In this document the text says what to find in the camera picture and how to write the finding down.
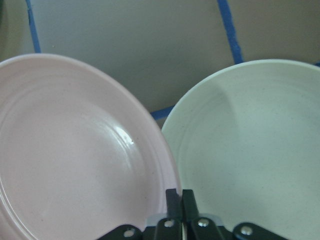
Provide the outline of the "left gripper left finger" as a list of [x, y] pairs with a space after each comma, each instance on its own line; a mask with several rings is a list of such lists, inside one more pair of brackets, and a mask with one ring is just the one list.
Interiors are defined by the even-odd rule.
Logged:
[[183, 238], [182, 203], [175, 188], [167, 189], [166, 214], [153, 216], [144, 230], [130, 224], [120, 225], [101, 240], [181, 240]]

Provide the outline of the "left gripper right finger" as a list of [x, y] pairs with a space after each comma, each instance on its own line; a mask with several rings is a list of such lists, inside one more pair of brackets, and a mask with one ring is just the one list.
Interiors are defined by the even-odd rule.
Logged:
[[182, 191], [184, 221], [188, 240], [284, 240], [262, 226], [252, 222], [241, 222], [233, 230], [228, 230], [215, 215], [199, 213], [194, 192]]

